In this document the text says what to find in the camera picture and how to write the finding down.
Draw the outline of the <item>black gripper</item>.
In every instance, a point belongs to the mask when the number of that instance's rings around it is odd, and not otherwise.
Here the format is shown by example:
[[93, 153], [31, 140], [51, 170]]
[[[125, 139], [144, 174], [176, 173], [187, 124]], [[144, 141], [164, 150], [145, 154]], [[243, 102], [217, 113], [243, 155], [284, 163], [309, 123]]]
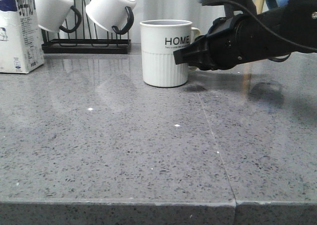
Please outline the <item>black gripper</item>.
[[251, 17], [217, 18], [194, 43], [173, 52], [175, 64], [200, 70], [228, 70], [259, 59], [259, 25]]

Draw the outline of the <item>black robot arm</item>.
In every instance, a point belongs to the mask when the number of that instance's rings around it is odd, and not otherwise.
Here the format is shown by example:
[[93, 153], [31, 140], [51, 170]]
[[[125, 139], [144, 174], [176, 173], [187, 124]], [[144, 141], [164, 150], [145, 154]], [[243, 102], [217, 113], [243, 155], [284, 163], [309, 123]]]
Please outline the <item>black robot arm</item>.
[[216, 19], [205, 35], [175, 51], [176, 64], [228, 70], [263, 59], [281, 62], [293, 52], [309, 54], [317, 50], [317, 0], [289, 0], [286, 6], [261, 14], [252, 0], [200, 3], [223, 6], [225, 16]]

